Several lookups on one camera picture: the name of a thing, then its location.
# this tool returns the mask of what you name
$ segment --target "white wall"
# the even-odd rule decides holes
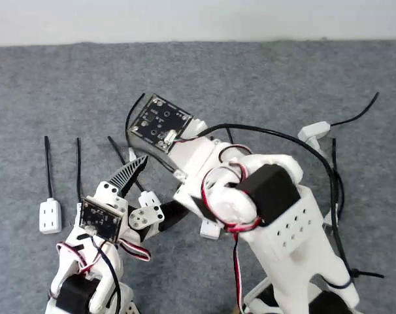
[[[396,0],[0,0],[0,46],[396,39]]]

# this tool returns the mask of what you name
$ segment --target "white connector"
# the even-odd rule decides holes
[[[152,191],[143,191],[139,197],[141,207],[160,206],[161,202],[156,194]]]
[[[40,204],[40,232],[55,234],[61,231],[60,204],[54,198],[48,198]]]
[[[330,124],[326,121],[310,124],[309,126],[303,127],[298,133],[298,138],[304,143],[307,143],[320,154],[325,156],[325,153],[320,148],[318,140],[325,136],[330,131]]]
[[[220,231],[221,228],[217,222],[208,219],[203,219],[199,234],[201,235],[201,237],[217,240],[220,237]]]

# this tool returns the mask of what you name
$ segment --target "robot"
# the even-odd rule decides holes
[[[150,111],[153,104],[164,107],[158,101],[166,104],[153,96],[130,127],[133,133],[152,124],[155,116],[144,118],[151,114],[161,123],[158,111]],[[267,274],[243,303],[237,258],[241,313],[359,314],[351,275],[333,252],[311,190],[301,185],[303,170],[297,161],[288,155],[252,154],[243,145],[198,136],[206,124],[176,112],[188,123],[156,141],[177,166],[174,176],[180,186],[173,201],[160,204],[154,193],[143,192],[141,207],[135,209],[124,199],[146,165],[145,156],[101,182],[95,195],[79,204],[72,232],[58,244],[59,269],[45,313],[139,313],[132,289],[119,282],[123,265],[116,246],[148,260],[150,253],[141,243],[191,211],[203,226],[212,226],[211,238],[225,230],[233,234],[236,247],[239,237],[245,240]],[[324,278],[328,290],[310,283],[316,274]]]

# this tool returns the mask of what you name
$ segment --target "white servo bracket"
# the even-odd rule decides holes
[[[161,211],[160,206],[148,206],[135,209],[131,212],[128,223],[134,230],[142,230],[155,223],[165,220],[165,215]]]

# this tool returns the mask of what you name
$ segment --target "black circuit board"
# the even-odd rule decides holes
[[[153,95],[136,117],[129,131],[163,152],[170,152],[173,143],[165,143],[169,132],[179,138],[192,116],[170,101]]]
[[[79,226],[96,230],[96,235],[115,243],[120,232],[122,218],[109,209],[89,200],[82,201]]]

